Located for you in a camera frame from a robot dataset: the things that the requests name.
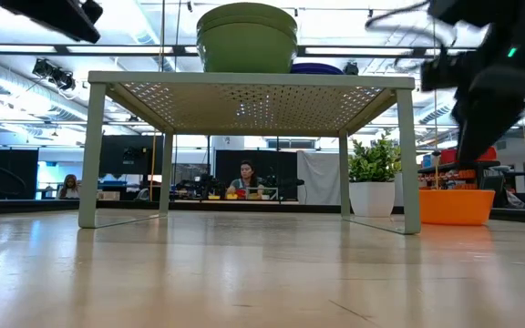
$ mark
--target desk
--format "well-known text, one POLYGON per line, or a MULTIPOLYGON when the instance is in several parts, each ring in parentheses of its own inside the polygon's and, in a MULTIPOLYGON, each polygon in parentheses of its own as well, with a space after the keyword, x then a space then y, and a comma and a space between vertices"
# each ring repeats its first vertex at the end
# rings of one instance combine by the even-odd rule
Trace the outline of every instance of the desk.
MULTIPOLYGON (((164 177, 171 174, 176 134, 339 138, 344 219, 350 219, 348 137, 397 102, 405 227, 394 232, 420 232, 412 77, 92 71, 88 82, 87 144, 78 214, 82 228, 99 228, 95 187, 105 96, 109 96, 165 134, 164 177)), ((168 202, 168 193, 162 192, 163 216, 168 213, 168 202)))

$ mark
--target blue bowl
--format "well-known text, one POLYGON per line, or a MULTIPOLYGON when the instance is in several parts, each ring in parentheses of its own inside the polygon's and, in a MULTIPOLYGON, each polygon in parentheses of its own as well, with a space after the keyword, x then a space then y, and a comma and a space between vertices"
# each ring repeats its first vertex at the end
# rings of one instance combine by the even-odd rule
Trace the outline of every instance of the blue bowl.
POLYGON ((291 67, 291 74, 324 74, 324 75, 343 75, 344 72, 331 65, 319 63, 294 64, 291 67))

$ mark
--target white planter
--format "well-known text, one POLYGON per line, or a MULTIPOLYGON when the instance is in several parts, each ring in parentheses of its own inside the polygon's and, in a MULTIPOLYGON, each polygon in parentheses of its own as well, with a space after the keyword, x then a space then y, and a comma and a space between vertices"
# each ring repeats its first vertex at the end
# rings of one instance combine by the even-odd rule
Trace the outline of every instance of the white planter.
POLYGON ((352 182, 350 200, 354 215, 388 218, 394 208, 394 182, 352 182))
POLYGON ((405 206, 404 193, 402 192, 402 172, 394 176, 394 206, 405 206))

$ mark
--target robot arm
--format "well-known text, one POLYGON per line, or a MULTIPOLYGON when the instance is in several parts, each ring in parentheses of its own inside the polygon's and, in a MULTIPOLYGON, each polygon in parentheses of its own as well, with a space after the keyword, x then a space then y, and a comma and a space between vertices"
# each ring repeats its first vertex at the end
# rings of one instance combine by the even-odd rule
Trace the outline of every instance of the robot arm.
POLYGON ((525 0, 430 0, 419 5, 429 5, 433 18, 451 26, 458 21, 489 25, 477 50, 449 56, 442 46, 439 57, 421 66, 423 91, 457 88, 451 115, 459 125, 458 160, 473 161, 520 120, 525 108, 525 0))

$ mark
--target metal table leg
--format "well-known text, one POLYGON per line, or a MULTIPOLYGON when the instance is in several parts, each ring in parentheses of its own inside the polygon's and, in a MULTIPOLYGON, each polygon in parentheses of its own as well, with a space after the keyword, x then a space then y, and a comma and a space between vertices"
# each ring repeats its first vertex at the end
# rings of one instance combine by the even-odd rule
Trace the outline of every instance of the metal table leg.
POLYGON ((418 202, 417 146, 415 118, 412 108, 412 90, 396 91, 398 127, 400 129, 400 159, 405 207, 404 234, 420 232, 420 205, 418 202))
POLYGON ((163 134, 163 162, 161 163, 160 215, 167 216, 170 210, 171 158, 173 155, 172 133, 163 134))
POLYGON ((90 85, 87 140, 84 148, 82 186, 79 189, 78 226, 80 228, 94 229, 97 227, 98 166, 100 165, 100 145, 106 93, 106 85, 100 83, 92 83, 90 85))
POLYGON ((348 172, 347 131, 339 131, 339 188, 342 203, 342 219, 350 218, 350 179, 348 172))

